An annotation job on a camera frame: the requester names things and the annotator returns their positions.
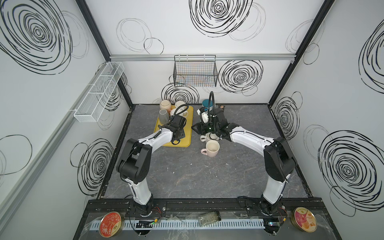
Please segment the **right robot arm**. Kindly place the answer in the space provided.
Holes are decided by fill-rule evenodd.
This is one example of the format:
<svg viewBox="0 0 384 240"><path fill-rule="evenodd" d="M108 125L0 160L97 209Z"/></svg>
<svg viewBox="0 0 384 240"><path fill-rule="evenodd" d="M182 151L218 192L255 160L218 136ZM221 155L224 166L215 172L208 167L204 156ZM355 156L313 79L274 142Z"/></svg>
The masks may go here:
<svg viewBox="0 0 384 240"><path fill-rule="evenodd" d="M220 140L241 144L264 157L268 174L266 188L260 198L260 210L265 215L274 214L281 203L283 191L289 177L297 166L297 160L285 138L264 137L246 130L236 123L229 123L219 109L197 110L200 122L192 126L199 135L214 134Z"/></svg>

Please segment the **yellow plastic tray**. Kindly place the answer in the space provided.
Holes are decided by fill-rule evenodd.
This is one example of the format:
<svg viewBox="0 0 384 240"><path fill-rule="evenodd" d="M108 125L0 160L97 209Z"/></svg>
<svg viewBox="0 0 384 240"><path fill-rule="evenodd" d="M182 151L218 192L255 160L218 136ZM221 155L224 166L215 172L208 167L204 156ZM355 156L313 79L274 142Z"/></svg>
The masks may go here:
<svg viewBox="0 0 384 240"><path fill-rule="evenodd" d="M159 116L154 130L155 139L160 137L164 143L163 147L189 147L192 138L193 110L194 108L187 104L174 107L169 121L163 124Z"/></svg>

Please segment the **beige speckled mug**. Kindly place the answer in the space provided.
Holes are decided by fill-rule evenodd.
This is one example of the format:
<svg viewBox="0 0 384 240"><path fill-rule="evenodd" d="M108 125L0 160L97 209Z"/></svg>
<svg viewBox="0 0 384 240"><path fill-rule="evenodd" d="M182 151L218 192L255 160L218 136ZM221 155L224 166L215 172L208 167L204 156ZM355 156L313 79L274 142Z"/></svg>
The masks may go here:
<svg viewBox="0 0 384 240"><path fill-rule="evenodd" d="M215 133L207 133L205 135L200 136L200 141L201 142L208 142L208 141L219 141L220 137L218 137Z"/></svg>

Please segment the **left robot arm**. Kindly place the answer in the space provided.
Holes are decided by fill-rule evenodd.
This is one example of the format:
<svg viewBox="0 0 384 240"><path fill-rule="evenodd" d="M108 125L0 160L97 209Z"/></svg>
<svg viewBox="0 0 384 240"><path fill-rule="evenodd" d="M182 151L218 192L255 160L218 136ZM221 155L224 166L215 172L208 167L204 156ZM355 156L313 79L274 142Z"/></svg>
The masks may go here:
<svg viewBox="0 0 384 240"><path fill-rule="evenodd" d="M174 115L168 123L159 126L159 130L151 135L139 140L131 138L126 142L116 170L121 180L128 183L134 208L142 216L150 215L153 209L153 194L147 183L152 153L167 143L184 138L186 123L186 118Z"/></svg>

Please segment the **cream mug with handle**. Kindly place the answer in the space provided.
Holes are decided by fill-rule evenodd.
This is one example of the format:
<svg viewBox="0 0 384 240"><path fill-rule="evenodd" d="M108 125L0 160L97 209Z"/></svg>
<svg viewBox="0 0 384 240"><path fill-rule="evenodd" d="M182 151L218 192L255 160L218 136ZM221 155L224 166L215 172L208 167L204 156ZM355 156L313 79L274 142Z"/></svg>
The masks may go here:
<svg viewBox="0 0 384 240"><path fill-rule="evenodd" d="M180 108L180 109L172 109L171 110L171 116L175 116L175 115L179 115L179 116L182 116L184 118L186 118L188 116L188 111L186 110L186 108Z"/></svg>

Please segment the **pink mug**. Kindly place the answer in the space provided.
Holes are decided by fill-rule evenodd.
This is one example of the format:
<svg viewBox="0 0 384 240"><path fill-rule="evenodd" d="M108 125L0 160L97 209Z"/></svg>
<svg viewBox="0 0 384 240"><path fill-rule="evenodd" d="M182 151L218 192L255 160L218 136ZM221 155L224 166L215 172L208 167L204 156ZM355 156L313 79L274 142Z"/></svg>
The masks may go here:
<svg viewBox="0 0 384 240"><path fill-rule="evenodd" d="M206 142L206 147L201 150L201 154L214 158L220 150L220 144L218 141L210 140Z"/></svg>

